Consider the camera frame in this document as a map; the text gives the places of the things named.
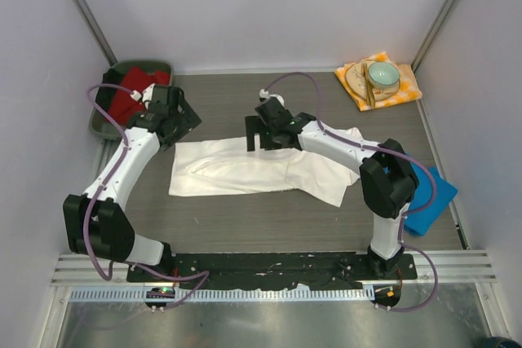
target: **floor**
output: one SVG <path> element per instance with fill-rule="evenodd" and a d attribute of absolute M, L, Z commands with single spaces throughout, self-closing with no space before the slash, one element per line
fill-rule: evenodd
<path fill-rule="evenodd" d="M 276 74 L 177 77 L 176 85 L 203 120 L 183 141 L 245 135 L 244 117 L 254 113 L 259 90 Z M 398 140 L 424 165 L 434 159 L 416 103 L 359 112 L 333 73 L 315 73 L 323 88 L 323 121 L 339 129 L 358 127 L 366 139 Z M 303 77 L 280 82 L 293 113 L 316 114 L 316 92 Z M 366 249 L 372 214 L 355 183 L 336 208 L 301 191 L 241 196 L 173 197 L 168 195 L 174 149 L 159 152 L 147 165 L 130 195 L 126 214 L 142 236 L 171 244 L 175 252 L 297 252 Z M 461 249 L 447 209 L 422 238 L 405 237 L 423 249 Z"/>
<path fill-rule="evenodd" d="M 406 285 L 401 306 L 429 291 L 430 284 Z M 404 314 L 375 310 L 367 301 L 208 302 L 164 314 L 147 310 L 139 302 L 69 303 L 58 347 L 473 348 L 489 337 L 474 284 L 442 284 L 430 306 Z"/>

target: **wood grain surface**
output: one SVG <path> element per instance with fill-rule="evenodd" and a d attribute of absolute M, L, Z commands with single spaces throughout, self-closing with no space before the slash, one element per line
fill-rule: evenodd
<path fill-rule="evenodd" d="M 416 103 L 359 112 L 333 73 L 313 73 L 323 90 L 323 121 L 339 129 L 358 127 L 366 139 L 397 139 L 425 165 L 434 165 Z M 244 117 L 254 113 L 259 90 L 277 74 L 177 77 L 175 83 L 203 120 L 183 141 L 245 135 Z M 285 79 L 274 90 L 293 113 L 317 114 L 316 92 L 305 77 Z M 360 182 L 348 187 L 341 208 L 298 190 L 241 196 L 169 196 L 175 150 L 159 152 L 130 195 L 127 217 L 137 233 L 171 244 L 175 252 L 298 252 L 363 250 L 373 218 Z M 422 238 L 424 249 L 461 249 L 447 209 Z"/>

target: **yellow checkered napkin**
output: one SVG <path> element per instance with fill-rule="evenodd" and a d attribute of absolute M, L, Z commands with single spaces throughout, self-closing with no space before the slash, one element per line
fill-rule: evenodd
<path fill-rule="evenodd" d="M 404 102 L 414 101 L 416 99 L 422 98 L 422 92 L 418 89 L 417 81 L 415 80 L 414 73 L 411 70 L 411 67 L 408 64 L 395 64 L 389 58 L 386 52 L 382 52 L 373 56 L 366 58 L 365 60 L 375 60 L 375 61 L 386 61 L 390 64 L 395 65 L 399 69 L 400 74 L 400 87 L 399 90 L 392 95 L 390 98 L 375 102 L 375 108 L 386 108 L 388 106 L 403 104 Z M 335 72 L 335 76 L 339 79 L 341 84 L 344 87 L 344 90 L 348 92 L 348 94 L 352 97 L 352 99 L 356 102 L 357 107 L 362 112 L 366 110 L 370 110 L 371 107 L 368 103 L 362 99 L 359 95 L 357 95 L 347 84 L 346 82 L 346 72 L 347 70 L 355 63 L 348 63 L 342 67 L 337 68 Z"/>

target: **wooden plate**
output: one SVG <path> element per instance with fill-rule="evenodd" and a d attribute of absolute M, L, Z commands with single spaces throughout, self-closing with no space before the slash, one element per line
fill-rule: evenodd
<path fill-rule="evenodd" d="M 364 60 L 365 63 L 368 64 L 368 67 L 375 63 L 374 60 Z M 361 65 L 363 62 L 353 64 L 346 71 L 346 82 L 348 86 L 359 95 L 362 99 L 366 100 L 366 89 L 365 89 L 365 79 L 361 74 Z M 383 101 L 385 99 L 390 98 L 399 90 L 399 86 L 390 87 L 384 90 L 374 89 L 374 96 L 376 101 Z"/>

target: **wall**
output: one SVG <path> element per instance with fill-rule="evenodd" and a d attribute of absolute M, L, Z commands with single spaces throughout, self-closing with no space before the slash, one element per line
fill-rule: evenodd
<path fill-rule="evenodd" d="M 461 0 L 418 71 L 471 244 L 488 250 L 522 341 L 520 0 Z"/>
<path fill-rule="evenodd" d="M 116 57 L 183 73 L 411 62 L 444 0 L 87 0 Z"/>
<path fill-rule="evenodd" d="M 61 205 L 91 176 L 85 89 L 108 67 L 71 0 L 0 0 L 0 346 L 33 346 Z"/>

